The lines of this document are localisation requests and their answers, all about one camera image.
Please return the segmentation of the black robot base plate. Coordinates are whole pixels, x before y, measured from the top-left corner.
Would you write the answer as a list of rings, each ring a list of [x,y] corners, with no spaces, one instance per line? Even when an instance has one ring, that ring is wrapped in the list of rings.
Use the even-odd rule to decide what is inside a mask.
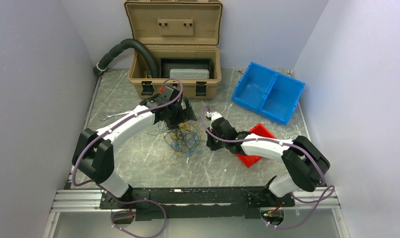
[[[261,186],[247,187],[183,187],[183,188],[134,188],[135,205],[125,205],[103,193],[99,204],[102,210],[132,208],[136,221],[153,219],[260,218],[259,211],[281,210],[294,207],[290,194],[278,198]]]

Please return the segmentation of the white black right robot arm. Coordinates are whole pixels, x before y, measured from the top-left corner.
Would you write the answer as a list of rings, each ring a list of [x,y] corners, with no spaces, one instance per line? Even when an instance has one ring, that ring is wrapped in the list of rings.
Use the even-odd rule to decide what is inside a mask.
[[[324,176],[331,165],[307,137],[281,140],[237,131],[218,112],[206,113],[205,118],[210,121],[206,128],[206,145],[210,150],[226,148],[232,154],[260,156],[284,164],[287,174],[276,177],[263,192],[267,205],[276,205],[283,196],[298,189],[313,192],[317,185],[325,183]]]

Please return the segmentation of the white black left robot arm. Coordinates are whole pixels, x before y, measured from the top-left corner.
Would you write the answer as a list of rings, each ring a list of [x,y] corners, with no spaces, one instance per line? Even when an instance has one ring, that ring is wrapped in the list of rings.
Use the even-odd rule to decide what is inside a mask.
[[[114,154],[130,138],[142,130],[164,122],[168,130],[177,130],[180,124],[196,121],[188,97],[175,87],[165,86],[159,94],[142,100],[127,115],[97,130],[86,128],[81,132],[72,158],[72,183],[81,171],[91,182],[113,195],[119,208],[128,207],[133,200],[133,187],[115,170]]]

